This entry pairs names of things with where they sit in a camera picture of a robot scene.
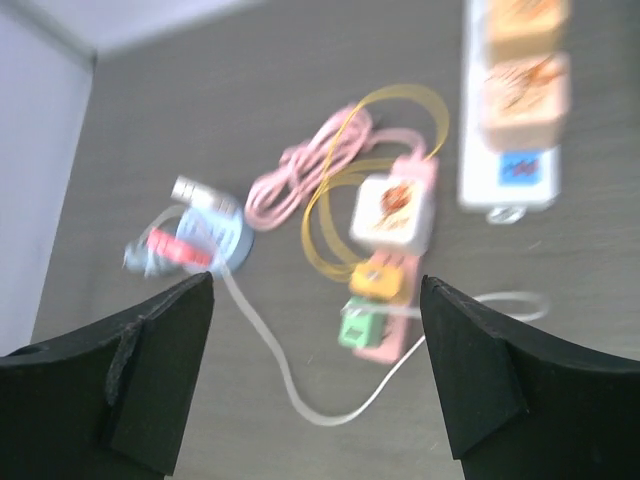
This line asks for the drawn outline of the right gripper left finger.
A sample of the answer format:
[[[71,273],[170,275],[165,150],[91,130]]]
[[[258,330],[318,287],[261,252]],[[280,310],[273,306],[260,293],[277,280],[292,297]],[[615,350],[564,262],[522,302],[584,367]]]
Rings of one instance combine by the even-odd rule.
[[[1,360],[5,479],[162,479],[177,465],[214,307],[194,275]]]

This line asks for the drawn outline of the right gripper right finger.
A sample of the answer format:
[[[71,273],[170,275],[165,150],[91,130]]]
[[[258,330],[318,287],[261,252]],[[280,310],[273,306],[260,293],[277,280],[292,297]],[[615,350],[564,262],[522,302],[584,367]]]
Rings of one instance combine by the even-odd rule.
[[[635,479],[639,364],[425,277],[420,308],[450,449],[468,479]]]

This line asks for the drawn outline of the pink power strip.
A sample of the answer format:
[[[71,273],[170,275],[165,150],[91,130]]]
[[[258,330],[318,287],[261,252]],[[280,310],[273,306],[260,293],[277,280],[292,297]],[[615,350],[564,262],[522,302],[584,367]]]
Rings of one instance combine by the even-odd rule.
[[[435,216],[435,184],[438,167],[439,162],[436,159],[420,161],[409,157],[401,157],[393,163],[391,172],[387,174],[408,176],[426,183],[432,194],[433,220],[431,234]],[[375,302],[384,303],[388,306],[388,336],[383,341],[382,345],[377,348],[351,349],[355,356],[375,363],[393,364],[400,360],[400,358],[405,354],[407,351],[407,339],[410,331],[409,315],[399,311],[392,313],[390,309],[392,307],[401,308],[412,305],[416,295],[419,270],[422,267],[422,259],[424,255],[411,256],[387,250],[374,250],[373,255],[369,259],[358,263],[371,262],[399,267],[404,272],[404,285],[401,293],[392,300],[368,298]]]

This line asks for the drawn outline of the red pink charger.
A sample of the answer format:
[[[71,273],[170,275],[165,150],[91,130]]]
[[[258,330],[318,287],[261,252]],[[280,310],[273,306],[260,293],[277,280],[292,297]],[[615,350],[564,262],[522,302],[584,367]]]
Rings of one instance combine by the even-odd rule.
[[[207,267],[213,259],[208,252],[179,240],[159,228],[151,229],[147,237],[147,246],[152,252],[180,265]]]

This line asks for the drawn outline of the green plug adapter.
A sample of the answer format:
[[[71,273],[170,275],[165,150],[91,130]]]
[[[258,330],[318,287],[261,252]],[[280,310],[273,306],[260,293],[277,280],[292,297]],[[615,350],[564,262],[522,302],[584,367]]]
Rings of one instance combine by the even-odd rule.
[[[338,343],[345,348],[377,348],[388,336],[386,304],[352,296],[341,309]]]

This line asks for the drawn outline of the yellow charger block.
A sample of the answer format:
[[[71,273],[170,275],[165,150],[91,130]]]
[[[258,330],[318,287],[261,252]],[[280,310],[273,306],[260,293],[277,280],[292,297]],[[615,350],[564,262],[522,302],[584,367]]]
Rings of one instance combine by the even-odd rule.
[[[403,285],[404,272],[399,267],[371,262],[358,264],[349,281],[352,293],[379,300],[394,299]]]

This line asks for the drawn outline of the white multicolour power strip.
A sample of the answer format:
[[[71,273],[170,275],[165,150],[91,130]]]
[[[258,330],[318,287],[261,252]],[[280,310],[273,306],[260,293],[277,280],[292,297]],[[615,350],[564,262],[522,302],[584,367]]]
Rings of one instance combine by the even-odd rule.
[[[560,193],[560,148],[496,153],[480,128],[487,73],[485,14],[488,3],[464,3],[457,199],[493,225],[509,225],[528,212],[548,209]]]

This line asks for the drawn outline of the white cube socket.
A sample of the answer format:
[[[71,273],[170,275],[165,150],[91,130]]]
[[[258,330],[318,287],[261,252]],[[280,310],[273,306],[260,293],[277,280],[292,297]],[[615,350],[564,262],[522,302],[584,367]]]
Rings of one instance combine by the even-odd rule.
[[[369,250],[426,253],[433,220],[426,183],[402,175],[370,175],[359,186],[349,237]]]

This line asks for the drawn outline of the pink cube socket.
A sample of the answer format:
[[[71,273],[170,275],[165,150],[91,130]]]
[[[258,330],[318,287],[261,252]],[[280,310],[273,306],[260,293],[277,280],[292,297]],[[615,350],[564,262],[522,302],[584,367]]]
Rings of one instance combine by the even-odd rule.
[[[546,150],[559,144],[569,110],[569,56],[526,57],[488,70],[480,127],[495,152]]]

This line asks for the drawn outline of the orange cube socket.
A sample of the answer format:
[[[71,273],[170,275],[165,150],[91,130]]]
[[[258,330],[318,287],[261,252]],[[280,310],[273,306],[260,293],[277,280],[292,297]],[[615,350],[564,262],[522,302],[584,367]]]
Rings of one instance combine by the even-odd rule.
[[[485,15],[487,47],[493,63],[557,50],[571,13],[571,2],[489,1]]]

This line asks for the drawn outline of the white charger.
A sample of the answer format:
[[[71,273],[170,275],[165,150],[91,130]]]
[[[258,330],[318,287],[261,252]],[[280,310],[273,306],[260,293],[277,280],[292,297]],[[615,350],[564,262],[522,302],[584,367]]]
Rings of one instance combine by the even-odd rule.
[[[225,216],[233,216],[238,210],[237,202],[230,195],[184,176],[177,177],[171,198]]]

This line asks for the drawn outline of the round light blue socket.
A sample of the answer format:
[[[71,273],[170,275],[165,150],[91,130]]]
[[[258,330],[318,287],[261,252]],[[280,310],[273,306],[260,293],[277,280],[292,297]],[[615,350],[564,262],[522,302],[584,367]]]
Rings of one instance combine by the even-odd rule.
[[[152,252],[147,237],[152,228],[159,228],[177,239],[212,255],[209,266],[180,265]],[[146,277],[173,274],[211,272],[216,278],[236,271],[247,259],[254,243],[254,231],[237,210],[233,216],[194,207],[174,205],[154,219],[143,233],[129,242],[123,255],[123,267]]]

